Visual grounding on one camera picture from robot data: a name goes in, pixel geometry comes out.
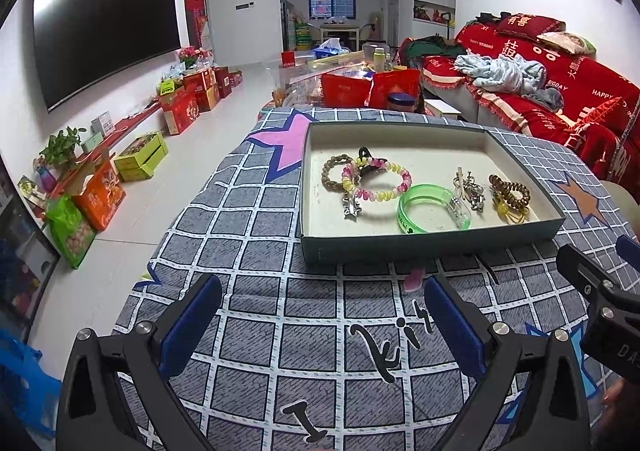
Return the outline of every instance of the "orange star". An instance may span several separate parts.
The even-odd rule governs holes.
[[[587,224],[589,220],[595,218],[603,225],[609,227],[609,224],[607,224],[607,221],[598,209],[600,199],[582,189],[580,184],[570,177],[567,172],[564,173],[564,177],[566,178],[566,182],[554,182],[553,184],[574,200],[578,208],[578,213],[580,213],[582,217],[582,221]]]

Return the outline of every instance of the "orange bag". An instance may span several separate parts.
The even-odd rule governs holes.
[[[369,108],[386,110],[386,96],[393,92],[404,92],[417,98],[420,93],[420,71],[408,68],[374,74]]]
[[[324,106],[331,108],[362,108],[371,90],[369,80],[334,74],[322,74],[320,83]]]
[[[78,193],[70,194],[71,200],[97,231],[104,231],[107,228],[126,196],[110,161],[105,162],[95,171],[84,191],[80,187]]]

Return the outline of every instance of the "pink tag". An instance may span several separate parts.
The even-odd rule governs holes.
[[[404,291],[414,292],[422,287],[422,279],[424,278],[424,269],[414,269],[404,279]]]

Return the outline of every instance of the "red sofa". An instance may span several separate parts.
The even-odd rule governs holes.
[[[424,59],[425,88],[458,107],[469,121],[500,124],[530,137],[558,142],[574,151],[597,178],[607,176],[613,152],[640,95],[638,87],[593,59],[499,34],[493,25],[467,25],[456,41],[480,56],[520,54],[541,62],[547,70],[547,83],[559,89],[564,107],[553,113],[517,94],[479,89],[453,68],[453,59],[444,56]],[[640,121],[623,146],[611,180],[640,202]]]

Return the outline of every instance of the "blue checkered tablecloth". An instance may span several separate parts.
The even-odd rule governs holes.
[[[318,121],[447,122],[386,110],[302,111]],[[254,132],[285,127],[292,113],[298,112],[275,109]],[[443,272],[463,299],[517,332],[564,327],[579,337],[585,302],[556,271],[558,247],[574,243],[623,288],[638,290],[638,275],[614,250],[619,235],[633,234],[572,152],[486,129],[539,179],[564,209],[566,222],[554,240],[481,253],[499,285],[468,255],[428,261],[427,276]],[[266,184],[273,157],[274,148],[249,141],[225,157],[151,259],[161,284],[132,290],[114,331],[125,333],[141,320],[157,319],[202,273],[213,272],[223,284],[222,307],[171,385],[216,451],[430,450],[475,384],[458,370],[437,327],[428,334],[417,316],[416,306],[424,307],[422,291],[406,292],[402,284],[412,265],[306,265],[296,232],[301,170]],[[606,224],[597,218],[585,222],[574,200],[553,184],[567,176],[599,199]],[[398,328],[400,318],[419,349]],[[376,370],[365,338],[351,334],[353,325],[366,329],[379,347],[389,341],[389,358],[399,349],[391,383]],[[594,420],[615,374],[588,356],[578,358]],[[121,377],[147,444],[163,449],[130,377]],[[507,403],[525,379],[514,379]],[[488,449],[500,443],[506,429],[495,425]]]

